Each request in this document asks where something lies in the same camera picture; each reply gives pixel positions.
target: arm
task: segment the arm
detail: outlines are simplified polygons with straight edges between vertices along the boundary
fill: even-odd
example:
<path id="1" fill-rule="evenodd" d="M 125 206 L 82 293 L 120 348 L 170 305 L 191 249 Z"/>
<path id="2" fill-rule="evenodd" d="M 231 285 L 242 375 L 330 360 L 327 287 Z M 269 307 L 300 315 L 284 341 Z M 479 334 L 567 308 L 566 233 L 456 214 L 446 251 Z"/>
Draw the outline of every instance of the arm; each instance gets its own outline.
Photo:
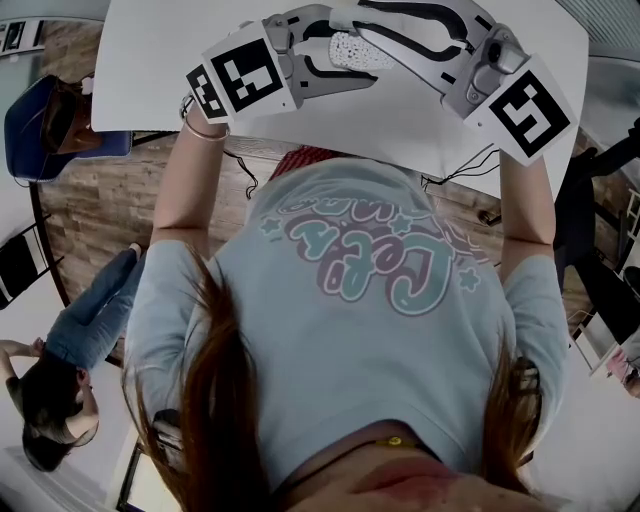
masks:
<path id="1" fill-rule="evenodd" d="M 40 338 L 37 338 L 32 345 L 24 345 L 12 340 L 0 340 L 0 379 L 2 382 L 16 376 L 10 358 L 15 356 L 40 357 L 43 348 L 44 342 Z"/>
<path id="2" fill-rule="evenodd" d="M 82 370 L 81 376 L 79 376 L 78 379 L 81 383 L 82 410 L 66 420 L 69 432 L 76 439 L 95 427 L 98 424 L 99 418 L 98 402 L 96 402 L 96 397 L 93 396 L 93 391 L 91 390 L 89 374 L 86 370 Z"/>
<path id="3" fill-rule="evenodd" d="M 198 132 L 223 136 L 227 125 L 210 125 L 198 107 L 188 114 Z M 176 141 L 156 201 L 151 243 L 180 240 L 208 257 L 208 229 L 216 199 L 224 141 L 203 140 L 185 126 Z"/>
<path id="4" fill-rule="evenodd" d="M 544 160 L 524 167 L 504 152 L 500 153 L 502 194 L 502 281 L 529 256 L 553 258 L 556 217 Z"/>

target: hand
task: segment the hand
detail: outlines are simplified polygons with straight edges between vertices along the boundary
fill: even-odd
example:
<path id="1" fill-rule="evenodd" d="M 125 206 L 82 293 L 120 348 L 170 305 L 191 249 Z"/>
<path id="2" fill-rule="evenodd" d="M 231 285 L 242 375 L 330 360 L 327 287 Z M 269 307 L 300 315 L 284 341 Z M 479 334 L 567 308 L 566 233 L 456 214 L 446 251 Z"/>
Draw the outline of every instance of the hand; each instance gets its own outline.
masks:
<path id="1" fill-rule="evenodd" d="M 78 373 L 76 378 L 78 381 L 78 386 L 80 386 L 80 388 L 83 388 L 85 386 L 91 386 L 91 377 L 89 376 L 89 372 L 87 370 L 78 368 Z"/>
<path id="2" fill-rule="evenodd" d="M 44 341 L 42 341 L 42 338 L 35 339 L 31 344 L 29 352 L 31 353 L 31 357 L 42 357 L 44 353 Z"/>

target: black and white square marker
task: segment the black and white square marker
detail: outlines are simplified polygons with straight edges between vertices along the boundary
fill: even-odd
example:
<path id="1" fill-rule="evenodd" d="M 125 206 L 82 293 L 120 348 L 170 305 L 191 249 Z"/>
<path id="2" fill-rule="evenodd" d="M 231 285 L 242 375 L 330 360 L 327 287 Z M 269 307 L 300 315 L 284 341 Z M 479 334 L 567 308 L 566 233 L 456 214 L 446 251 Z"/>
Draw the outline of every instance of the black and white square marker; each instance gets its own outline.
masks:
<path id="1" fill-rule="evenodd" d="M 187 80 L 208 119 L 227 116 L 227 111 L 202 64 L 187 75 Z"/>
<path id="2" fill-rule="evenodd" d="M 236 112 L 283 88 L 264 39 L 218 55 L 211 64 Z"/>
<path id="3" fill-rule="evenodd" d="M 531 71 L 524 73 L 489 107 L 532 157 L 571 123 Z"/>

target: white table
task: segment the white table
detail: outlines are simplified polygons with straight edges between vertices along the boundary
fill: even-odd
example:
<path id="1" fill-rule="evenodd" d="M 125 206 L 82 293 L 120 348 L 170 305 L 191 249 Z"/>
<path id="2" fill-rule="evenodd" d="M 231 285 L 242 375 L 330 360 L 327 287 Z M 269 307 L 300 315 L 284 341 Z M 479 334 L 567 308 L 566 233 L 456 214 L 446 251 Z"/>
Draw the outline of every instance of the white table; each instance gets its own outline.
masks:
<path id="1" fill-rule="evenodd" d="M 554 0 L 477 0 L 515 32 L 525 50 L 551 69 L 580 118 L 587 76 L 588 36 Z M 240 23 L 310 0 L 111 0 L 98 54 L 93 99 L 96 130 L 171 130 L 200 55 Z M 323 0 L 354 5 L 356 0 Z M 401 66 L 371 88 L 307 100 L 297 111 L 235 123 L 232 132 L 309 144 L 446 176 L 488 142 L 443 111 L 439 94 Z M 576 130 L 545 155 L 558 193 Z M 479 173 L 497 164 L 490 158 Z M 457 181 L 500 195 L 497 171 Z"/>

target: bracelet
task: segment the bracelet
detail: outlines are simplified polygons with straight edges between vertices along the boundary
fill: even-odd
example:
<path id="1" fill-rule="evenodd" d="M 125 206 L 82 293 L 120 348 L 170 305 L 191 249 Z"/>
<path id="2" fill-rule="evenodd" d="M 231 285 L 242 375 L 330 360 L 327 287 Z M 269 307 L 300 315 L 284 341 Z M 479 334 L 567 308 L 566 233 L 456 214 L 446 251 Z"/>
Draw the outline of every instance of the bracelet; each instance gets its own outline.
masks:
<path id="1" fill-rule="evenodd" d="M 193 126 L 191 126 L 191 123 L 189 123 L 188 117 L 184 118 L 184 124 L 193 135 L 195 135 L 196 137 L 202 140 L 206 140 L 209 142 L 222 142 L 223 140 L 226 140 L 229 137 L 229 134 L 231 133 L 231 130 L 229 130 L 229 127 L 227 126 L 227 131 L 225 132 L 224 135 L 221 135 L 219 137 L 214 137 L 213 135 L 205 135 L 204 133 L 199 132 Z"/>

